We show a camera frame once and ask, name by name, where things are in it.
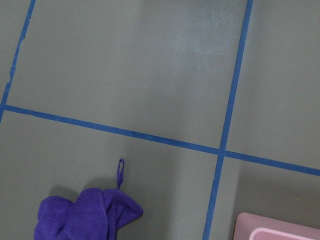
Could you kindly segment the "purple microfiber cloth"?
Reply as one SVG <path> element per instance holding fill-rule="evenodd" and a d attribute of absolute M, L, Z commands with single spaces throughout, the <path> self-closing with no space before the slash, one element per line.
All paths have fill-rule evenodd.
<path fill-rule="evenodd" d="M 117 231 L 140 218 L 144 210 L 121 191 L 125 161 L 119 160 L 115 189 L 88 188 L 75 201 L 49 196 L 41 201 L 35 240 L 115 240 Z"/>

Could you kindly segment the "pink plastic tray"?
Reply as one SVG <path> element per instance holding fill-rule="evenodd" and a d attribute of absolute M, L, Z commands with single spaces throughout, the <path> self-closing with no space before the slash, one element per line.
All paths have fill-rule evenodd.
<path fill-rule="evenodd" d="M 320 230 L 243 212 L 238 215 L 234 240 L 318 240 Z"/>

